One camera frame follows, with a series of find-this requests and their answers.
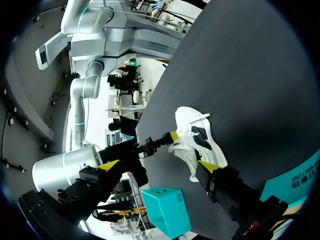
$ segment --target warning label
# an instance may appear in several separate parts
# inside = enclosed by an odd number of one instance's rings
[[[300,172],[299,174],[295,175],[292,178],[291,187],[293,189],[302,186],[302,184],[306,183],[308,180],[314,178],[317,173],[317,167],[320,163],[320,159],[318,159],[314,165],[310,165],[304,171]]]

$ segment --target white sneaker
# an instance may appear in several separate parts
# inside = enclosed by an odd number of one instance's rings
[[[196,178],[196,169],[197,169],[197,156],[195,153],[195,149],[187,146],[183,142],[176,142],[170,145],[168,152],[169,153],[174,153],[175,156],[178,158],[182,159],[186,164],[188,165],[191,176],[190,176],[190,181],[191,182],[199,182],[198,179]]]
[[[220,167],[228,165],[221,148],[212,138],[210,122],[207,119],[209,116],[209,113],[202,114],[188,106],[179,107],[175,112],[176,132],[179,139],[170,146],[169,152],[174,150],[174,154],[188,164],[191,177],[196,175],[197,168],[193,149],[199,152],[204,162]]]

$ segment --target teal sign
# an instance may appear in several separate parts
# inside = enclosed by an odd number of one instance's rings
[[[320,149],[294,169],[266,181],[261,201],[271,195],[288,203],[289,208],[304,202],[316,180]]]

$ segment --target cable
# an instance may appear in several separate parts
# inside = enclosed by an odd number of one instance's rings
[[[87,130],[88,130],[88,123],[89,123],[89,99],[88,99],[88,114],[86,116],[86,125],[85,125],[85,130],[84,130],[84,135],[83,135],[83,140],[82,141],[85,141],[86,143],[97,147],[101,151],[102,149],[98,145],[96,145],[94,143],[91,143],[91,142],[86,140],[86,134],[87,134]]]
[[[84,131],[84,135],[83,135],[83,140],[85,140],[86,138],[86,134],[87,134],[87,130],[88,130],[88,122],[89,122],[89,99],[88,99],[88,114],[86,116],[86,125],[85,125],[85,131]]]
[[[178,24],[175,24],[171,21],[167,21],[167,20],[164,20],[162,18],[159,18],[159,17],[155,17],[155,16],[149,16],[149,15],[146,15],[146,14],[141,14],[141,13],[136,13],[136,12],[130,12],[130,11],[117,11],[117,10],[113,10],[113,9],[110,9],[110,11],[112,12],[115,12],[115,13],[124,13],[124,14],[132,14],[132,15],[137,15],[137,16],[142,16],[142,17],[147,17],[147,18],[151,18],[151,19],[157,19],[159,21],[162,21],[162,22],[165,22],[167,24],[171,24],[171,25],[174,25],[178,28],[182,28],[183,30],[188,30],[187,28],[183,27],[183,26],[180,26]]]
[[[171,14],[178,14],[178,15],[181,15],[181,16],[184,16],[186,18],[189,18],[189,19],[192,19],[192,20],[196,20],[195,18],[193,17],[189,17],[189,16],[186,16],[186,15],[183,15],[181,13],[177,13],[177,12],[174,12],[174,11],[168,11],[168,10],[163,10],[165,13],[171,13]]]
[[[39,13],[38,15],[36,15],[35,17],[37,17],[37,16],[41,16],[42,14],[46,14],[46,13],[51,12],[51,11],[53,11],[53,10],[56,10],[56,9],[62,9],[62,8],[65,8],[65,7],[66,7],[65,5],[63,5],[63,6],[58,6],[58,7],[55,7],[55,8],[49,9],[49,10],[47,10],[47,11],[41,12],[41,13]]]
[[[8,122],[9,122],[9,114],[8,117],[6,118],[6,121],[4,123],[4,127],[3,127],[3,133],[2,133],[2,145],[1,145],[1,152],[2,152],[2,159],[5,159],[5,137],[6,137],[6,131],[7,131],[7,126],[8,126]]]
[[[60,94],[54,92],[54,93],[52,94],[51,98],[53,98],[54,95],[57,95],[59,98],[61,98],[61,97],[65,96],[65,95],[67,95],[67,94],[65,93],[65,94],[60,95]]]

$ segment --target dark gray tabletop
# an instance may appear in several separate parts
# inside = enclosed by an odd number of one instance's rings
[[[177,129],[175,111],[210,113],[213,139],[253,188],[320,147],[318,80],[295,31],[266,1],[214,0],[193,24],[137,126],[141,141]],[[181,159],[162,147],[144,160],[149,183],[183,190],[192,231],[231,239],[238,225]]]

